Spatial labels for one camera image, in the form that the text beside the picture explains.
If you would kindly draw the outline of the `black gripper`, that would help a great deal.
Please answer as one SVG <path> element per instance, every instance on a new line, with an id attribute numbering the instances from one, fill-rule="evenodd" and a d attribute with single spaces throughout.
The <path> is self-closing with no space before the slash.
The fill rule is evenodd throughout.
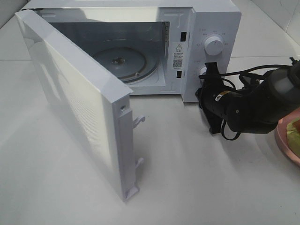
<path id="1" fill-rule="evenodd" d="M 207 62 L 205 68 L 205 74 L 198 76 L 204 81 L 196 92 L 196 97 L 208 121 L 209 132 L 214 135 L 221 133 L 222 121 L 227 118 L 226 106 L 221 98 L 229 93 L 229 88 L 221 80 L 217 62 Z"/>

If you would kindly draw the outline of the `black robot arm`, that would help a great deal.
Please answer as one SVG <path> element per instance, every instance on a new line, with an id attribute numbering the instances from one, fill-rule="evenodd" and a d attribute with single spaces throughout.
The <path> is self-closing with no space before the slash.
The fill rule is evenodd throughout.
<path id="1" fill-rule="evenodd" d="M 262 65 L 220 73 L 216 62 L 206 63 L 202 86 L 195 95 L 211 134 L 224 134 L 225 126 L 240 134 L 267 134 L 279 120 L 300 106 L 300 62 Z"/>

